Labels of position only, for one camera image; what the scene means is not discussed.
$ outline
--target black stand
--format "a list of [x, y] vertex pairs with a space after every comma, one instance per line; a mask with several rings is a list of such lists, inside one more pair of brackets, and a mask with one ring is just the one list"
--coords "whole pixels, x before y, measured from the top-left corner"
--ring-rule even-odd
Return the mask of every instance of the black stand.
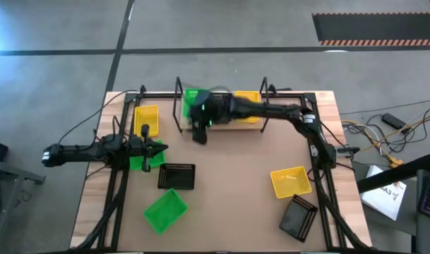
[[417, 175], [417, 170], [425, 169], [430, 171], [430, 155], [425, 155], [411, 162], [405, 163], [394, 169], [389, 169], [367, 179], [357, 182], [359, 193], [371, 191], [391, 183], [409, 179]]

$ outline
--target green bin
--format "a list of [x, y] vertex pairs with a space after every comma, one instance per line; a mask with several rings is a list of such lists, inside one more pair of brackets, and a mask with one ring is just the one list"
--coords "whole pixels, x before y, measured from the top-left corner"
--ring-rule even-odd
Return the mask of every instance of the green bin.
[[157, 234], [163, 234], [187, 209], [179, 194], [170, 189], [144, 211], [144, 217]]

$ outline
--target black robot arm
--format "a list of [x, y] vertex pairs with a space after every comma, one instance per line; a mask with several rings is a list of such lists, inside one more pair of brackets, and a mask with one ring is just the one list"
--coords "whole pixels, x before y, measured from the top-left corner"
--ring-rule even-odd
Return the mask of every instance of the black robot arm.
[[149, 172], [148, 158], [168, 148], [149, 138], [149, 125], [141, 126], [141, 137], [133, 135], [122, 141], [122, 135], [110, 134], [91, 145], [53, 144], [44, 149], [42, 163], [46, 167], [61, 166], [66, 162], [104, 162], [106, 165], [125, 163], [129, 157], [144, 156], [143, 171]]
[[[225, 96], [216, 96], [209, 91], [199, 91], [195, 102], [190, 108], [193, 140], [200, 144], [206, 144], [206, 129], [213, 123], [229, 123], [232, 119], [245, 119], [250, 116], [288, 120], [293, 124], [297, 132], [307, 138], [309, 143], [313, 145], [313, 147], [311, 146], [311, 152], [316, 155], [314, 167], [322, 170], [335, 168], [335, 148], [326, 142], [321, 130], [320, 120], [316, 118], [316, 115], [310, 109], [295, 104], [257, 103], [246, 98], [236, 97], [230, 93], [225, 94]], [[319, 201], [328, 208], [335, 222], [343, 230], [351, 244], [355, 248], [368, 248], [348, 227], [347, 222], [330, 202], [321, 180], [318, 178], [315, 178], [315, 180], [316, 187], [321, 194]]]

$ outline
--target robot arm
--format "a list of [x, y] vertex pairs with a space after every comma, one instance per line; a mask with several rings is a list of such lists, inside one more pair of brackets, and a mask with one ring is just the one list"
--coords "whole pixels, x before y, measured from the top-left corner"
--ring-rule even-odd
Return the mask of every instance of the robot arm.
[[213, 123], [229, 123], [232, 119], [259, 116], [269, 119], [288, 120], [298, 133], [310, 140], [318, 153], [319, 169], [335, 168], [335, 148], [326, 142], [319, 120], [308, 108], [299, 105], [265, 104], [251, 102], [232, 94], [216, 97], [210, 91], [200, 91], [190, 108], [193, 140], [207, 143], [206, 129]]
[[128, 157], [144, 156], [143, 171], [149, 172], [148, 158], [168, 148], [149, 138], [149, 125], [141, 126], [141, 137], [133, 135], [122, 142], [122, 135], [110, 134], [91, 145], [53, 144], [45, 148], [42, 163], [46, 167], [61, 166], [66, 162], [104, 162], [106, 165], [123, 164]]

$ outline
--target black basket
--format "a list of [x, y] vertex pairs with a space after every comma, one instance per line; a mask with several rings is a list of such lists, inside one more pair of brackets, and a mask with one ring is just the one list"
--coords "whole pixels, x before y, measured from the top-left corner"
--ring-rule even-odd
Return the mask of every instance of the black basket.
[[195, 174], [195, 164], [162, 164], [160, 166], [160, 175], [158, 176], [158, 188], [193, 190]]
[[279, 228], [298, 241], [305, 242], [317, 211], [317, 207], [295, 195], [288, 205]]

